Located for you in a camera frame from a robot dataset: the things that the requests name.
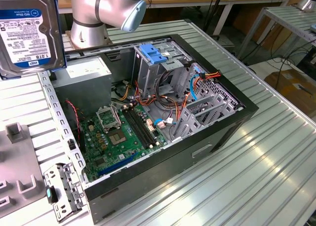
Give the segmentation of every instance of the wd blue hard drive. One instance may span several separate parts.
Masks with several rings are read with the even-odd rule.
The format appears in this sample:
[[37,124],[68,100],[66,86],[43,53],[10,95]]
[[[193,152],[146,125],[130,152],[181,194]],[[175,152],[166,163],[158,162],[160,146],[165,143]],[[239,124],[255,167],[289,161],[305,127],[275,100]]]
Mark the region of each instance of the wd blue hard drive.
[[0,0],[0,76],[66,66],[57,0]]

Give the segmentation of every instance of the motherboard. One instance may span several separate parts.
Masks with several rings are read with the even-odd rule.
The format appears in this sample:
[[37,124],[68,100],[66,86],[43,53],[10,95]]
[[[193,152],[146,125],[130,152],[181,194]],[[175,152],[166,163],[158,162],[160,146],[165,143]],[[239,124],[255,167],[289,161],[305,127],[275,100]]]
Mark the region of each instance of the motherboard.
[[85,172],[91,182],[167,145],[141,105],[120,110],[105,107],[80,125],[84,133]]

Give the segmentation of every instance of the ram slot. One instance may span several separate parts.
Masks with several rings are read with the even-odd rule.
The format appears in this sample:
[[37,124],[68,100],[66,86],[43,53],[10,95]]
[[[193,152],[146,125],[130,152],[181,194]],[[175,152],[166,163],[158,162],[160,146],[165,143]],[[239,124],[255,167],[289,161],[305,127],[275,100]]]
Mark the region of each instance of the ram slot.
[[123,115],[144,148],[148,149],[150,145],[155,144],[154,138],[134,110],[123,111]]

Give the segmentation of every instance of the slotted aluminum surface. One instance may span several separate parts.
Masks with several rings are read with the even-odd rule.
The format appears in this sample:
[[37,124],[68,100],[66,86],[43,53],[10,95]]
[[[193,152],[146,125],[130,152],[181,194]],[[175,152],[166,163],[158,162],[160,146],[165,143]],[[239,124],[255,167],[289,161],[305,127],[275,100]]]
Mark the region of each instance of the slotted aluminum surface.
[[307,42],[316,39],[316,33],[310,29],[311,25],[316,24],[316,11],[303,12],[294,6],[282,6],[267,7],[265,14]]
[[[98,225],[303,225],[316,209],[315,124],[192,23],[109,30],[114,42],[174,33],[260,109],[222,149]],[[0,127],[12,120],[29,126],[42,171],[67,162],[36,75],[0,82]],[[21,224],[58,225],[45,198],[0,219]],[[92,225],[88,209],[63,225]]]

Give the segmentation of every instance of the open computer tower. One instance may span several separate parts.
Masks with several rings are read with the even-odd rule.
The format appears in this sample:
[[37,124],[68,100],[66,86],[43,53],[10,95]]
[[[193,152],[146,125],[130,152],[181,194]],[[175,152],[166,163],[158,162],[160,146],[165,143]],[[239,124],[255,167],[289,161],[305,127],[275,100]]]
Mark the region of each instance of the open computer tower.
[[59,222],[85,204],[100,222],[217,151],[258,110],[178,35],[66,58],[67,69],[40,74],[71,160],[44,174]]

